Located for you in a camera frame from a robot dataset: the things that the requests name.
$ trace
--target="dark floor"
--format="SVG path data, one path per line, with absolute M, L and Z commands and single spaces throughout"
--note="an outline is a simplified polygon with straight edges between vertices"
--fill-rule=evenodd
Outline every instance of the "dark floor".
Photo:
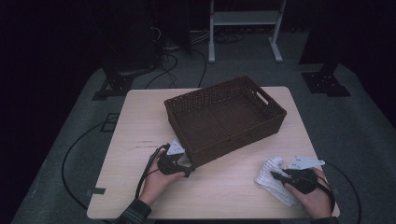
M 396 168 L 396 132 L 393 127 L 364 91 L 355 74 L 343 65 L 339 65 L 334 74 L 346 86 L 350 97 L 331 98 L 325 94 L 312 94 L 308 90 L 301 73 L 317 71 L 320 65 L 298 64 L 307 33 L 279 35 L 278 46 L 283 63 L 275 62 L 268 36 L 246 35 L 243 41 L 218 45 L 216 62 L 207 64 L 206 70 L 203 56 L 196 51 L 192 55 L 184 51 L 174 52 L 172 55 L 177 57 L 177 66 L 171 75 L 158 77 L 148 88 L 196 88 L 204 71 L 202 87 L 242 75 L 251 77 L 260 86 L 288 87 L 318 156 L 344 171 L 356 187 L 361 198 L 361 223 L 396 223 L 396 174 L 393 172 Z M 193 48 L 207 57 L 207 45 Z M 174 64 L 174 58 L 163 58 L 165 68 L 169 69 Z M 145 89 L 161 72 L 163 70 L 158 68 L 137 77 L 132 89 Z M 92 101 L 104 79 L 102 70 L 92 74 L 12 223 L 101 222 L 87 218 L 85 209 L 66 192 L 61 171 L 65 155 L 71 149 L 64 163 L 65 181 L 82 205 L 88 206 L 90 197 L 87 192 L 95 186 L 112 133 L 103 133 L 96 128 L 73 144 L 86 131 L 102 122 L 108 113 L 121 111 L 122 96 Z M 355 223 L 358 206 L 352 188 L 332 167 L 324 166 L 323 169 L 331 186 L 339 192 L 336 200 L 341 210 L 340 223 Z M 280 222 L 293 224 L 309 221 Z

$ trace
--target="wooden table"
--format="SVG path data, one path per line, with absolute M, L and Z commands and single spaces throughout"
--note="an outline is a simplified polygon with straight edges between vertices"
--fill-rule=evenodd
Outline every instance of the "wooden table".
M 283 158 L 284 166 L 295 155 L 317 157 L 289 89 L 263 89 L 288 111 L 279 132 L 178 180 L 154 203 L 149 218 L 307 217 L 299 206 L 287 207 L 254 182 L 271 157 Z M 106 191 L 92 195 L 88 217 L 116 218 L 129 205 L 149 155 L 176 138 L 163 101 L 194 90 L 129 91 L 96 184 Z M 333 214 L 339 216 L 338 206 Z

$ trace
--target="wicker basket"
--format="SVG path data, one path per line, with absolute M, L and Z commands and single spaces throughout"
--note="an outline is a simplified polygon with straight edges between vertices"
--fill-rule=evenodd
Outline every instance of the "wicker basket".
M 248 77 L 191 91 L 164 104 L 195 167 L 277 133 L 287 114 Z

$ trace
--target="black stand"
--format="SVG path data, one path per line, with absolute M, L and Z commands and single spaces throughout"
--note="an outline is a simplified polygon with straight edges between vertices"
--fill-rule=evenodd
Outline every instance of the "black stand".
M 136 70 L 136 68 L 133 69 L 132 66 L 128 64 L 124 64 L 123 66 L 118 64 L 116 57 L 106 57 L 102 61 L 106 79 L 101 89 L 92 97 L 93 101 L 104 101 L 109 96 L 126 96 L 132 87 L 135 77 L 147 74 L 155 69 L 154 65 L 150 68 Z
M 332 54 L 318 72 L 302 73 L 312 93 L 326 93 L 331 97 L 350 96 L 349 91 L 334 76 L 335 68 L 341 62 L 343 42 L 336 44 Z

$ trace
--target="shelf leg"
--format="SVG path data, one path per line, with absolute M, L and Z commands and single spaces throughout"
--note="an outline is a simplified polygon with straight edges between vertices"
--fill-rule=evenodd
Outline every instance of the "shelf leg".
M 209 63 L 215 62 L 215 42 L 213 40 L 214 36 L 214 21 L 213 14 L 215 12 L 214 9 L 214 0 L 210 1 L 210 27 L 209 27 Z
M 283 13 L 285 11 L 285 6 L 286 6 L 286 1 L 287 0 L 282 1 L 281 5 L 280 5 L 280 10 L 277 13 L 274 36 L 268 38 L 268 40 L 270 42 L 271 49 L 274 53 L 275 60 L 277 63 L 283 62 L 282 56 L 280 55 L 279 49 L 277 48 L 276 40 L 277 40 L 277 35 L 279 34 L 280 24 L 282 23 Z

